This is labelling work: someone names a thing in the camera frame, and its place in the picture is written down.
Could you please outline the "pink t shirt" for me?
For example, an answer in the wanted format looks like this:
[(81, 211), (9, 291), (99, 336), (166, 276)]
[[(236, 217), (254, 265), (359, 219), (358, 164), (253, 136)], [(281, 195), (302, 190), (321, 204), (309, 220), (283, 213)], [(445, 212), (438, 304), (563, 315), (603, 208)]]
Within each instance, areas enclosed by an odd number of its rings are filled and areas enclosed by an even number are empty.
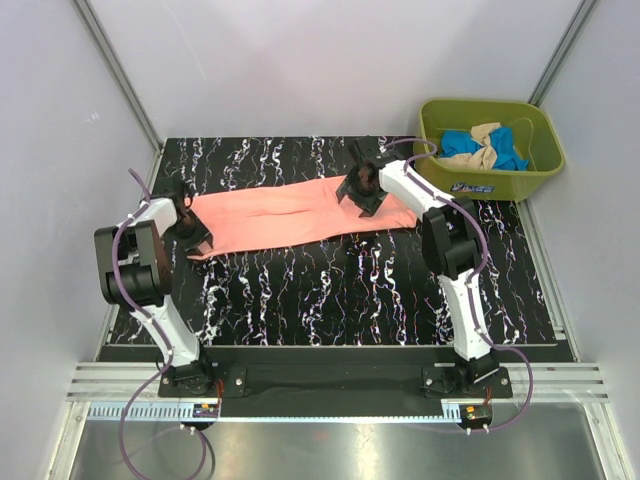
[(373, 217), (361, 218), (361, 210), (350, 199), (337, 202), (336, 189), (343, 179), (328, 177), (196, 197), (191, 210), (213, 237), (213, 250), (202, 260), (416, 226), (416, 215), (391, 194)]

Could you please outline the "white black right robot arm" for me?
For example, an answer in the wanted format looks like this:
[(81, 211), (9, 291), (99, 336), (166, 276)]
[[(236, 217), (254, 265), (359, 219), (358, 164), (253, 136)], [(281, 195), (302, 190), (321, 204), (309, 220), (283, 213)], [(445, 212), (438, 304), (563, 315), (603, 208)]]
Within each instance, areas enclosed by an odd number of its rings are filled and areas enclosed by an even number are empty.
[(392, 195), (416, 215), (423, 258), (441, 285), (453, 325), (455, 363), (443, 374), (443, 391), (476, 396), (499, 370), (479, 288), (487, 241), (473, 200), (440, 190), (415, 169), (415, 162), (433, 156), (437, 146), (425, 140), (425, 154), (405, 159), (397, 146), (410, 141), (400, 139), (381, 147), (375, 138), (365, 136), (349, 143), (354, 166), (337, 188), (337, 199), (349, 198), (363, 217), (371, 218)]

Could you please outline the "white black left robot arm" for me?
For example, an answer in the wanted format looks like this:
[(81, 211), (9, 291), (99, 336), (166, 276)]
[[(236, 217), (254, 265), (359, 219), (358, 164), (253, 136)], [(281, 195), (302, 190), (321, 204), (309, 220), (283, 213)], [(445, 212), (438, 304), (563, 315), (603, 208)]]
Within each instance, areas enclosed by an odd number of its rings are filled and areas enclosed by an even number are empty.
[(102, 295), (149, 333), (162, 355), (162, 385), (175, 396), (204, 396), (216, 382), (212, 361), (173, 302), (172, 269), (163, 244), (169, 232), (183, 242), (188, 255), (213, 246), (211, 233), (191, 209), (193, 200), (184, 181), (162, 178), (157, 192), (146, 192), (126, 220), (94, 233)]

